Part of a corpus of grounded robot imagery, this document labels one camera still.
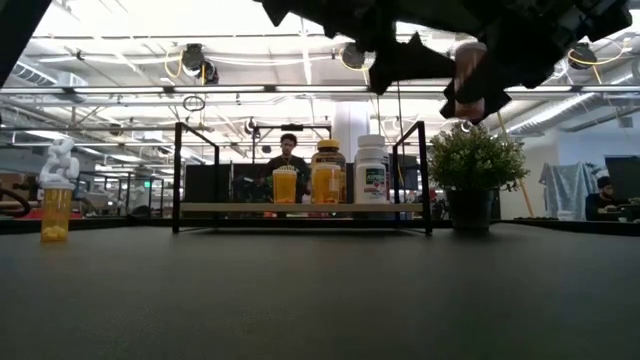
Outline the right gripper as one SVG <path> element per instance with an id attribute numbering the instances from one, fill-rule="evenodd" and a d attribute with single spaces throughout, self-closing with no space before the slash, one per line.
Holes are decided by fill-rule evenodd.
<path id="1" fill-rule="evenodd" d="M 583 38 L 595 42 L 632 25 L 629 0 L 399 0 L 399 18 L 485 44 L 467 81 L 455 76 L 447 85 L 440 109 L 445 119 L 473 125 L 510 102 L 502 89 L 539 86 Z M 459 95 L 483 84 L 498 91 L 474 99 Z"/>

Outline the white aspirin bottle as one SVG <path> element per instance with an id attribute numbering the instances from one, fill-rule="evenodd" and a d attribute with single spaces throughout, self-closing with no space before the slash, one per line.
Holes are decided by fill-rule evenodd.
<path id="1" fill-rule="evenodd" d="M 355 202 L 388 203 L 389 156 L 385 138 L 381 135 L 360 136 L 354 165 Z"/>

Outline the brown bottle yellow cap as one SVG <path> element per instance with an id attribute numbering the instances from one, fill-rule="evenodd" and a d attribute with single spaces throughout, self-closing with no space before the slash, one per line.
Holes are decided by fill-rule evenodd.
<path id="1" fill-rule="evenodd" d="M 340 153 L 340 142 L 335 139 L 320 140 L 317 143 L 317 152 L 311 159 L 311 171 L 314 172 L 321 165 L 337 165 L 338 172 L 339 203 L 347 200 L 346 188 L 346 159 Z"/>

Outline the small amber pill bottle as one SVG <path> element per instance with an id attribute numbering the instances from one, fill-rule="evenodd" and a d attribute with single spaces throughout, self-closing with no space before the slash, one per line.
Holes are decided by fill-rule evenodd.
<path id="1" fill-rule="evenodd" d="M 43 185 L 41 241 L 65 242 L 68 239 L 71 205 L 75 186 L 71 183 Z"/>
<path id="2" fill-rule="evenodd" d="M 272 172 L 273 200 L 276 204 L 294 204 L 297 190 L 297 171 L 281 167 Z"/>

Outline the potted green plant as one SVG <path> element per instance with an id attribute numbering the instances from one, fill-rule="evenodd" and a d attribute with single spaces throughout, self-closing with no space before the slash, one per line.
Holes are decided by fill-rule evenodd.
<path id="1" fill-rule="evenodd" d="M 428 161 L 430 179 L 444 190 L 452 227 L 464 233 L 486 233 L 495 194 L 518 189 L 529 173 L 521 144 L 463 122 L 431 138 Z"/>

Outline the grey draped cloth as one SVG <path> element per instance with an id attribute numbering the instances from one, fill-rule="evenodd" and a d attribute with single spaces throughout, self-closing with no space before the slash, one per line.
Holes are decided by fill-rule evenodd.
<path id="1" fill-rule="evenodd" d="M 544 187 L 546 213 L 562 221 L 584 221 L 586 198 L 598 192 L 601 168 L 592 163 L 543 165 L 539 183 Z"/>

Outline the person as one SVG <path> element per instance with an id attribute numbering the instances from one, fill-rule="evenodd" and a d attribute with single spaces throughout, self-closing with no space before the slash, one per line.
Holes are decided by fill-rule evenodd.
<path id="1" fill-rule="evenodd" d="M 609 176 L 597 180 L 598 192 L 589 194 L 585 199 L 585 217 L 588 221 L 614 221 L 614 212 L 631 200 L 618 199 L 614 196 L 614 189 Z"/>
<path id="2" fill-rule="evenodd" d="M 305 195 L 310 193 L 311 169 L 305 160 L 293 154 L 297 146 L 297 137 L 286 133 L 280 138 L 281 154 L 272 158 L 261 174 L 261 180 L 265 181 L 274 170 L 291 170 L 297 174 L 296 203 L 301 203 Z"/>

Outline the black monitor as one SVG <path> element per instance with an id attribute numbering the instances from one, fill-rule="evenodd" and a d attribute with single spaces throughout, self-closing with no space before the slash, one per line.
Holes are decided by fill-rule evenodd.
<path id="1" fill-rule="evenodd" d="M 605 165 L 617 200 L 640 198 L 640 156 L 610 156 Z"/>

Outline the long ceiling light strip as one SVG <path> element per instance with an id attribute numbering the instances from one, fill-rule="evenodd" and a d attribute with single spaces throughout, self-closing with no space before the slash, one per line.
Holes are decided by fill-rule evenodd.
<path id="1" fill-rule="evenodd" d="M 144 87 L 3 87 L 0 95 L 117 95 L 177 93 L 366 93 L 364 85 L 223 85 L 223 86 L 144 86 Z M 543 85 L 535 89 L 523 86 L 505 89 L 507 94 L 630 93 L 640 85 Z"/>

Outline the light wooden board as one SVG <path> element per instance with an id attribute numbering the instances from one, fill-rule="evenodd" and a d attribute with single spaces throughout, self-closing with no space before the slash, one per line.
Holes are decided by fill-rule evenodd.
<path id="1" fill-rule="evenodd" d="M 181 150 L 182 150 L 182 135 L 184 132 L 194 134 L 200 138 L 205 144 L 210 145 L 214 149 L 214 180 L 212 184 L 214 192 L 213 203 L 182 203 L 179 193 L 180 180 L 181 180 Z M 318 213 L 394 213 L 395 220 L 400 221 L 399 214 L 402 212 L 421 212 L 424 216 L 424 230 L 430 234 L 433 226 L 431 225 L 430 214 L 430 198 L 429 198 L 429 185 L 426 176 L 428 175 L 428 165 L 426 164 L 426 146 L 421 143 L 419 145 L 420 161 L 419 170 L 423 173 L 422 185 L 426 187 L 427 194 L 423 196 L 421 203 L 400 203 L 399 201 L 399 175 L 395 174 L 395 188 L 394 188 L 394 202 L 389 204 L 296 204 L 296 203 L 219 203 L 217 201 L 217 188 L 219 179 L 218 172 L 220 170 L 220 147 L 206 138 L 204 135 L 198 133 L 195 129 L 190 127 L 184 122 L 176 122 L 174 124 L 174 174 L 173 174 L 173 208 L 171 212 L 170 225 L 172 232 L 177 234 L 180 232 L 181 214 L 182 210 L 195 211 L 195 212 L 212 212 L 214 214 L 231 213 L 231 212 L 318 212 Z"/>

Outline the black partition panel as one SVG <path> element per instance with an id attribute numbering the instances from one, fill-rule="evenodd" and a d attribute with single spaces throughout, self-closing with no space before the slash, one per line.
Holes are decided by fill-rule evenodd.
<path id="1" fill-rule="evenodd" d="M 260 202 L 264 191 L 257 181 L 259 164 L 187 165 L 184 196 L 192 203 Z"/>

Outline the white lumpy figure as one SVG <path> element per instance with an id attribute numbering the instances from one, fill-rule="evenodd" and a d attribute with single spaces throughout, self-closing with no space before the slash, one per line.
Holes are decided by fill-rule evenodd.
<path id="1" fill-rule="evenodd" d="M 75 143 L 72 139 L 57 139 L 48 147 L 48 158 L 42 167 L 39 182 L 45 184 L 70 183 L 80 172 L 77 158 L 71 155 Z"/>

